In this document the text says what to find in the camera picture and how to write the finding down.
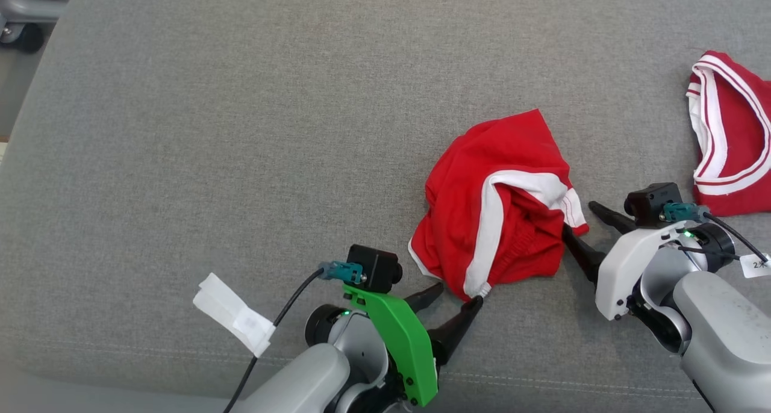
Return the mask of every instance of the white label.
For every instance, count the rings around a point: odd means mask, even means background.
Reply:
[[[744,278],[759,278],[759,276],[771,275],[771,259],[769,254],[764,253],[768,262],[763,262],[756,254],[742,256],[738,261],[741,263],[741,270],[744,271]]]
[[[270,346],[270,336],[276,329],[273,323],[249,309],[214,273],[210,273],[200,287],[193,304],[228,329],[259,358]]]

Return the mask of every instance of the gray couch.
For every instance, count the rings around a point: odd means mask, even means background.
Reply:
[[[72,0],[0,166],[0,359],[86,385],[229,396],[247,350],[192,305],[215,272],[273,317],[352,243],[407,253],[452,139],[539,108],[588,213],[674,181],[690,197],[691,65],[771,78],[771,0]],[[769,214],[731,218],[771,248]],[[771,314],[771,279],[721,276]],[[251,386],[342,304],[315,282]],[[445,320],[446,294],[422,314]],[[496,287],[429,411],[707,411],[631,317],[608,322],[570,257]]]

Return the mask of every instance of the cloth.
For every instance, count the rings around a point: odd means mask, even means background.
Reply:
[[[686,92],[701,163],[694,196],[717,216],[771,211],[771,82],[708,51]]]
[[[561,231],[589,230],[539,111],[476,125],[455,139],[426,182],[429,212],[410,254],[463,300],[495,284],[553,276]]]

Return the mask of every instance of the cable connector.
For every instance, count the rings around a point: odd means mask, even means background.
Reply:
[[[360,284],[367,281],[364,268],[361,267],[361,264],[354,262],[322,262],[319,264],[319,268],[324,270],[324,273],[319,277],[325,281],[339,279],[340,281],[351,282],[352,284]]]
[[[665,222],[680,222],[683,220],[692,220],[696,223],[705,223],[707,218],[705,213],[709,213],[705,205],[686,204],[685,202],[670,202],[664,204],[664,211],[658,216]]]

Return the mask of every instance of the white trim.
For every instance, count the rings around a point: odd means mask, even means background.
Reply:
[[[703,179],[715,179],[725,168],[725,161],[728,159],[728,141],[725,139],[715,75],[713,71],[697,68],[697,65],[699,64],[694,65],[693,70],[699,74],[703,88],[701,122],[707,133],[711,134],[711,138],[707,138],[707,152],[702,151],[702,162],[699,163],[696,174]]]
[[[702,151],[702,161],[699,163],[699,166],[697,166],[696,171],[693,172],[694,176],[696,176],[704,167],[704,162],[707,161],[707,156],[713,142],[711,141],[710,129],[707,127],[707,123],[702,120],[700,112],[702,109],[701,96],[688,93],[686,94],[686,97],[688,97],[688,114],[691,117],[691,128],[693,129],[693,132],[696,133],[699,149]]]
[[[755,115],[757,115],[758,119],[760,120],[760,124],[763,127],[763,151],[761,152],[757,161],[749,166],[749,168],[744,169],[738,174],[732,175],[730,177],[721,178],[699,176],[698,169],[694,174],[697,188],[699,188],[699,192],[702,194],[733,193],[733,191],[742,190],[756,183],[758,180],[762,179],[766,172],[769,171],[769,168],[771,168],[771,155],[769,155],[769,134],[771,134],[771,122],[769,121],[766,112],[763,110],[763,106],[761,105],[757,96],[746,83],[746,81],[744,81],[743,78],[738,75],[738,73],[732,70],[732,68],[725,65],[721,59],[714,56],[705,55],[699,62],[694,65],[694,71],[697,70],[697,67],[705,67],[712,71],[717,71],[722,76],[724,76],[725,80],[728,81],[731,86],[735,87],[735,89],[738,90],[738,92],[740,92],[744,98],[746,98],[750,107],[754,109]]]
[[[488,175],[482,185],[482,208],[479,211],[474,255],[466,268],[466,279],[463,282],[463,292],[468,297],[482,295],[490,290],[487,276],[490,276],[490,268],[493,267],[493,259],[501,243],[501,231],[504,227],[504,204],[495,189],[498,183],[521,188],[546,205],[549,210],[562,210],[561,206],[568,191],[559,177],[548,172],[504,170]]]
[[[415,260],[415,263],[418,265],[418,270],[420,270],[421,273],[423,273],[424,276],[429,276],[429,278],[435,278],[442,280],[439,276],[436,276],[435,274],[429,272],[429,270],[426,268],[426,264],[423,264],[423,262],[418,257],[418,254],[415,253],[415,249],[413,249],[413,239],[410,238],[410,242],[407,243],[407,250],[410,251],[410,256],[413,257],[413,260]]]
[[[584,212],[581,210],[581,200],[578,199],[578,193],[575,188],[568,188],[565,193],[565,197],[562,199],[562,204],[565,204],[567,210],[565,210],[565,223],[570,225],[571,228],[578,228],[579,226],[586,224],[584,219]]]

